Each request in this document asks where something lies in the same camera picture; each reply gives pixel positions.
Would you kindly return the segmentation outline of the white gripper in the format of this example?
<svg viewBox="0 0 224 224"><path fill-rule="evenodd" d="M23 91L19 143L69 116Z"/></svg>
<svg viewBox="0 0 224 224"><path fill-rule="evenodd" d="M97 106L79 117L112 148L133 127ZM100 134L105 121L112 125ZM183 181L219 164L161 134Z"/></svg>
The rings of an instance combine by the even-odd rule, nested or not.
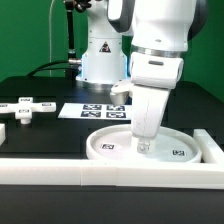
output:
<svg viewBox="0 0 224 224"><path fill-rule="evenodd" d="M131 54L130 73L132 87L131 130L140 138L137 151L148 154L154 150L157 135L170 91L179 81L183 60L151 56L134 52Z"/></svg>

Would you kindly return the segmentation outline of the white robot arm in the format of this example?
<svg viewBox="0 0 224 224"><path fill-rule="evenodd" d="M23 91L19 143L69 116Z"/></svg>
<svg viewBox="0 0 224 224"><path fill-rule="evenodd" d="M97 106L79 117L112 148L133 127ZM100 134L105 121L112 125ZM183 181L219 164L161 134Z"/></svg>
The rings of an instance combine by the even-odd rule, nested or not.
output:
<svg viewBox="0 0 224 224"><path fill-rule="evenodd" d="M75 8L88 13L80 81L110 85L115 105L132 98L136 149L150 152L182 74L181 54L205 24L206 0L75 0Z"/></svg>

